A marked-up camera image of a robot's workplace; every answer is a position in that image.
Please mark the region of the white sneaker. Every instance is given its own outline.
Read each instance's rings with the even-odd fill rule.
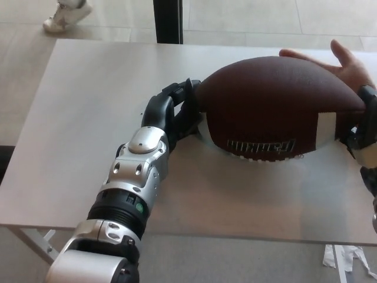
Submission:
[[[92,6],[88,3],[85,3],[80,9],[70,8],[58,3],[55,15],[43,23],[43,28],[47,32],[64,32],[89,15],[92,9]]]

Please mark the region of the floor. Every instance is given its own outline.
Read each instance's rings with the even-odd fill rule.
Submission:
[[[0,144],[15,145],[56,38],[155,42],[152,1],[92,0],[94,13],[59,36],[41,22],[54,0],[0,0]],[[184,0],[185,44],[377,51],[375,0]],[[62,247],[70,232],[53,239]],[[0,228],[0,282],[43,282],[48,266]],[[339,282],[323,245],[146,235],[142,282]],[[377,249],[365,248],[372,270]],[[348,282],[373,282],[359,262]]]

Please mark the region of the brown leather football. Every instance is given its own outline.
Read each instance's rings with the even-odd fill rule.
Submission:
[[[213,143],[253,160],[316,150],[347,135],[365,112],[364,102],[333,74],[287,57],[228,65],[205,79],[196,97]]]

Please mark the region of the human hand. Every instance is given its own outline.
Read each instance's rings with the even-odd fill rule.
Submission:
[[[332,66],[323,62],[320,62],[314,58],[311,58],[302,53],[298,53],[294,50],[282,49],[279,52],[279,56],[292,57],[303,59],[313,62],[322,68],[330,71],[335,76],[340,78],[346,85],[348,85],[354,92],[358,92],[362,85],[369,85],[374,89],[374,85],[368,71],[366,70],[362,61],[357,59],[351,51],[341,45],[337,40],[331,40],[331,50],[336,58],[338,58],[341,67]]]

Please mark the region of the white table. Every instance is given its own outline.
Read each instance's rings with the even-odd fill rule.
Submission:
[[[86,219],[116,149],[139,128],[152,95],[278,51],[58,40],[1,184],[0,224],[51,262],[56,251],[31,229],[74,229]],[[337,64],[330,51],[304,52]],[[377,54],[356,55],[377,80]],[[191,136],[169,165],[149,232],[377,244],[372,196],[340,143],[300,160],[259,164]]]

